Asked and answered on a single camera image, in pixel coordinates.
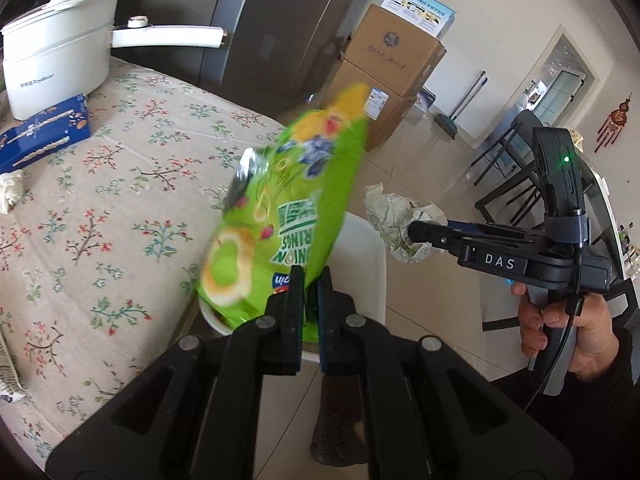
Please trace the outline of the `person's right hand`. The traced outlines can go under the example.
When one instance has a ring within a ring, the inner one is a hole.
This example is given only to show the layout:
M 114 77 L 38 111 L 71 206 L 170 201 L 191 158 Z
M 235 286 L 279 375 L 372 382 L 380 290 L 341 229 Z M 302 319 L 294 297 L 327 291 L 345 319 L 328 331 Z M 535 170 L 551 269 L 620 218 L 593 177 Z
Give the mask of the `person's right hand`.
M 522 283 L 513 284 L 511 294 L 520 300 L 521 350 L 526 358 L 535 359 L 548 344 L 544 326 L 567 326 L 570 318 L 565 312 L 565 301 L 540 308 L 530 301 L 527 287 Z M 591 292 L 586 295 L 582 313 L 574 318 L 573 326 L 577 328 L 577 336 L 568 370 L 578 379 L 590 382 L 608 370 L 620 350 L 620 342 L 613 332 L 612 316 L 603 297 Z

